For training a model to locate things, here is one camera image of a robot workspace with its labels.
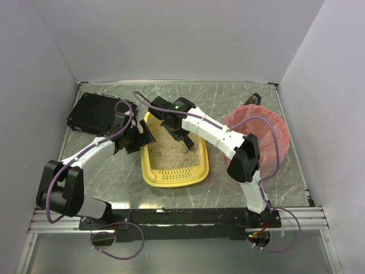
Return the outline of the yellow litter box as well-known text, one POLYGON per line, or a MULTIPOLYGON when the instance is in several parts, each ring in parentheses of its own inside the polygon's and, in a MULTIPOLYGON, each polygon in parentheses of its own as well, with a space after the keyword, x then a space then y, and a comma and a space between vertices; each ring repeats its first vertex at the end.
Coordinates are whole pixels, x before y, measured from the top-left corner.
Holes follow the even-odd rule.
MULTIPOLYGON (((151 113, 146 113, 144 120, 149 126, 153 122, 159 122, 151 113)), ((198 136, 200 163, 186 168, 173 170, 154 170, 151 168, 148 145, 141 149, 141 170, 143 179, 153 187, 177 188, 185 187, 203 181, 209 173, 209 159, 205 140, 198 136)))

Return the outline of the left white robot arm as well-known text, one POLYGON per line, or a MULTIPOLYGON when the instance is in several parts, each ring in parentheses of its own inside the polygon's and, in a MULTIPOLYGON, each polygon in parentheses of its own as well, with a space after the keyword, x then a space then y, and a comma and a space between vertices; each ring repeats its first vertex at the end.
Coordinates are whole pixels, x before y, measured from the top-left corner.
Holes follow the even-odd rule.
POLYGON ((144 120, 136 121, 134 114, 117 113, 106 134, 96 137, 86 148, 61 161, 51 160, 44 166, 36 196, 38 207, 45 209, 47 220, 54 224, 60 217, 82 216, 108 223, 112 220, 110 203, 85 194, 84 186, 96 168, 120 150, 130 154, 156 139, 144 120))

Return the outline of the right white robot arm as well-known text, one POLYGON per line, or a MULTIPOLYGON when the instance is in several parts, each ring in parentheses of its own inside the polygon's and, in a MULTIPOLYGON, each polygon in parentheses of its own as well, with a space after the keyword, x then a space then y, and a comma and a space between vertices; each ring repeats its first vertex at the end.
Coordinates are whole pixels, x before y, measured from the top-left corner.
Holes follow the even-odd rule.
POLYGON ((227 173, 240 184, 248 210, 257 214, 265 210, 259 187, 259 145, 254 134, 231 130, 183 97, 171 103, 158 96, 150 103, 148 111, 162 121, 175 139, 184 139, 192 132, 218 148, 229 159, 227 173))

